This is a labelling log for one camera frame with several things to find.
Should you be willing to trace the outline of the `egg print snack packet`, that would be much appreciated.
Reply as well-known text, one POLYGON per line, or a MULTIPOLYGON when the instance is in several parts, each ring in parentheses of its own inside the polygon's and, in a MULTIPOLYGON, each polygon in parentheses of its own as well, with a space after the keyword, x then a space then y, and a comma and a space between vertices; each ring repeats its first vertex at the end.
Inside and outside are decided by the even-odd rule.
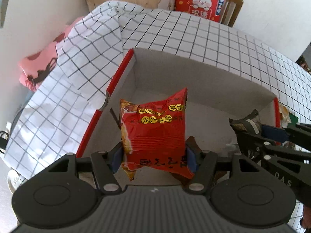
POLYGON ((280 124, 282 128, 288 127, 288 125, 291 123, 289 111, 281 103, 279 103, 279 115, 280 115, 280 124))

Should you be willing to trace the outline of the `dark green snack packet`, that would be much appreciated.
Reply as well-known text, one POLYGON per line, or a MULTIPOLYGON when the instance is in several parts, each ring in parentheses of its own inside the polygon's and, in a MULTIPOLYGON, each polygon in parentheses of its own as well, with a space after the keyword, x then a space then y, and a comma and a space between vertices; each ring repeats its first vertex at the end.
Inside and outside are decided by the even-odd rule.
POLYGON ((299 118, 296 117, 295 115, 293 115, 292 113, 289 114, 289 117, 290 117, 290 123, 288 124, 288 126, 294 126, 298 123, 299 121, 299 118))

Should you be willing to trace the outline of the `large red snack bag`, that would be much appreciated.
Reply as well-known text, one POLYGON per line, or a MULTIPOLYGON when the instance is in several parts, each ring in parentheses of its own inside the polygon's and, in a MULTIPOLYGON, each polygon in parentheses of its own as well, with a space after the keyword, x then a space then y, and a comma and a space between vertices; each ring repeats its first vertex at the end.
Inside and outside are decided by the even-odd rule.
POLYGON ((142 167, 193 178, 186 155, 188 90, 165 100, 134 104, 120 100, 120 129, 124 148, 122 169, 129 180, 142 167))

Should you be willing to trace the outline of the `white black grid tablecloth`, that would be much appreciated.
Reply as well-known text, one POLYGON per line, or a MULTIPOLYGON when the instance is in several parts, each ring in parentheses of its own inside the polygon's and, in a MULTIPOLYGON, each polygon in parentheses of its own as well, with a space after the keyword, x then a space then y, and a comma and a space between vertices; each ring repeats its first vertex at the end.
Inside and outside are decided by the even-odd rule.
MULTIPOLYGON (((134 48, 193 59, 248 79, 277 96, 279 120, 281 103, 299 118, 298 123, 310 124, 310 75, 285 55, 198 16, 108 1, 79 20, 56 45, 54 70, 16 123, 6 156, 26 181, 66 154, 76 155, 94 113, 105 101, 109 82, 134 48)), ((237 136, 225 144, 222 154, 216 154, 234 153, 243 155, 237 136)), ((186 192, 191 179, 142 167, 129 180, 122 165, 114 177, 122 192, 104 196, 94 212, 78 223, 32 227, 17 220, 16 232, 303 232, 299 213, 310 206, 295 196, 287 223, 241 226, 217 214, 204 196, 186 192)))

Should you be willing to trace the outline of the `red cardboard box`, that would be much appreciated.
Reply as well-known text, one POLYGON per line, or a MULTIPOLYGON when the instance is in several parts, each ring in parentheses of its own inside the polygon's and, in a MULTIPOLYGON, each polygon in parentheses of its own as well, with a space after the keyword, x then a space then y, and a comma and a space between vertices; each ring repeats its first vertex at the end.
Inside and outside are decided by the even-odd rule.
POLYGON ((167 52, 134 48, 127 52, 94 113, 76 155, 110 151, 121 139, 113 118, 120 99, 135 104, 163 100, 187 88, 186 134, 202 149, 224 152, 236 140, 230 119, 253 110, 263 124, 279 126, 277 96, 257 83, 221 68, 167 52))

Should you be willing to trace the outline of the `wooden chair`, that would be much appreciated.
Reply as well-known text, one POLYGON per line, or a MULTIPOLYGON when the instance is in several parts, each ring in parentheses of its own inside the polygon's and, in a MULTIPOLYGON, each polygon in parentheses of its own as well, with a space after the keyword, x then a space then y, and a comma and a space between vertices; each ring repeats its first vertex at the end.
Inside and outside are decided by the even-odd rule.
POLYGON ((220 23, 233 27, 243 3, 243 0, 225 0, 221 9, 220 23))

